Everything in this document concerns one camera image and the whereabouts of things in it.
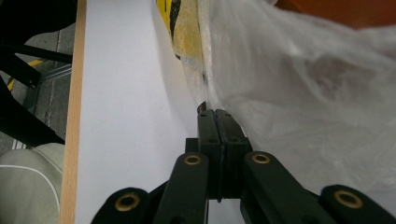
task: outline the orange object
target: orange object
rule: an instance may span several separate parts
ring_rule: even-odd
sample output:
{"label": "orange object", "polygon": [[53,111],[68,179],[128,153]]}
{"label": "orange object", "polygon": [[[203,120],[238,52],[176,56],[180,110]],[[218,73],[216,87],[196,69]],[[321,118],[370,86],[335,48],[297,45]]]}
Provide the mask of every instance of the orange object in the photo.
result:
{"label": "orange object", "polygon": [[354,29],[396,24],[396,0],[278,0],[276,6]]}

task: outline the black chair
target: black chair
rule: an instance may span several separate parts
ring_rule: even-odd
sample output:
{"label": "black chair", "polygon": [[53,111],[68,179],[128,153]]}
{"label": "black chair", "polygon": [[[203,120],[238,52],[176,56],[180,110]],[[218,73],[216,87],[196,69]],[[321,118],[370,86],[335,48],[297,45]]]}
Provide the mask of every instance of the black chair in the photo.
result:
{"label": "black chair", "polygon": [[[41,74],[15,53],[71,63],[72,55],[25,46],[34,35],[59,31],[76,21],[74,0],[0,0],[0,70],[34,88]],[[36,147],[64,140],[23,108],[0,78],[0,132]]]}

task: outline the wooden edge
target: wooden edge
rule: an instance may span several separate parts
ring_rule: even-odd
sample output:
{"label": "wooden edge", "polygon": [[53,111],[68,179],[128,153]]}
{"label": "wooden edge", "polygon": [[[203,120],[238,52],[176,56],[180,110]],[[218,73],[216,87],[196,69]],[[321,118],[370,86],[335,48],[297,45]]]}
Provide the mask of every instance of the wooden edge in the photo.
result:
{"label": "wooden edge", "polygon": [[78,177],[79,119],[81,111],[87,0],[78,0],[76,34],[73,50],[69,108],[64,151],[64,177],[61,194],[60,223],[75,223]]}

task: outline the chair leg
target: chair leg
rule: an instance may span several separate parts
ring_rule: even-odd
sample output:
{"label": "chair leg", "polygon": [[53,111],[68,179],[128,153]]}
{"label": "chair leg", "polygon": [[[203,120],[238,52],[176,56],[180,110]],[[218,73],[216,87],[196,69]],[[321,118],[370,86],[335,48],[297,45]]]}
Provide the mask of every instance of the chair leg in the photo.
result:
{"label": "chair leg", "polygon": [[12,97],[6,83],[2,78],[0,79],[0,132],[30,147],[47,143],[64,144],[64,140],[55,131],[29,113]]}
{"label": "chair leg", "polygon": [[0,69],[28,87],[38,85],[41,74],[16,55],[0,51]]}
{"label": "chair leg", "polygon": [[4,41],[0,41],[0,49],[31,55],[38,58],[48,59],[61,63],[71,63],[73,61],[73,55],[54,52],[47,49],[39,49],[22,44],[5,43]]}

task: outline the clear plastic bag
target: clear plastic bag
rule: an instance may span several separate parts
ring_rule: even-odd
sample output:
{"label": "clear plastic bag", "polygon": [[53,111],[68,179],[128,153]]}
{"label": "clear plastic bag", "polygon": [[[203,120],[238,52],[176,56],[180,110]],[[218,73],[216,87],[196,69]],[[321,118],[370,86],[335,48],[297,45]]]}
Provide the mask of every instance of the clear plastic bag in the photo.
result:
{"label": "clear plastic bag", "polygon": [[396,215],[396,26],[356,31],[262,0],[199,2],[210,106],[307,189],[347,185]]}

